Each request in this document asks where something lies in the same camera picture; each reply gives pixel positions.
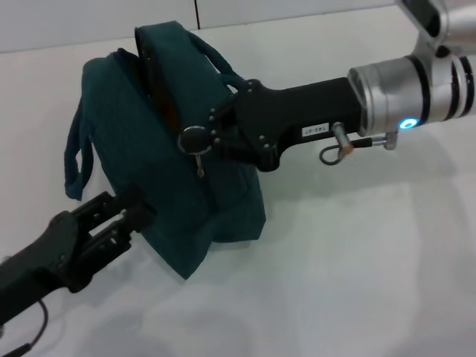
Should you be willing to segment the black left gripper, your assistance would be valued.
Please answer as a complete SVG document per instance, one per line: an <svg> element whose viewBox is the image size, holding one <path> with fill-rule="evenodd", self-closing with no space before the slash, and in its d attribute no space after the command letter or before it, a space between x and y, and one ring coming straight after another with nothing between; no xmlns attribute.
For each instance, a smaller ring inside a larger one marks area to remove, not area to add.
<svg viewBox="0 0 476 357"><path fill-rule="evenodd" d="M102 192L72 213L63 211L33 243L1 264L1 323L21 314L51 292L84 289L91 275L81 270L101 270L131 248L131 234L149 227L156 212L144 201L144 191L130 185L112 196ZM94 235L81 225L100 225L122 217Z"/></svg>

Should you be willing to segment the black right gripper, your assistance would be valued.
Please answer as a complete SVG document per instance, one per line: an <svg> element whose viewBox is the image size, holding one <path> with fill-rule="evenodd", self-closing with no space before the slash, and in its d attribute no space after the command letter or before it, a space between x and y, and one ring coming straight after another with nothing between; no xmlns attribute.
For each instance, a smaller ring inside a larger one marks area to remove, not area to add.
<svg viewBox="0 0 476 357"><path fill-rule="evenodd" d="M237 123L239 139L228 148L231 160L271 172L289 147L332 137L332 125L342 123L357 132L361 104L346 77L290 89L268 89L258 80L232 93L210 109L210 123ZM217 129L188 126L177 138L185 155L222 154Z"/></svg>

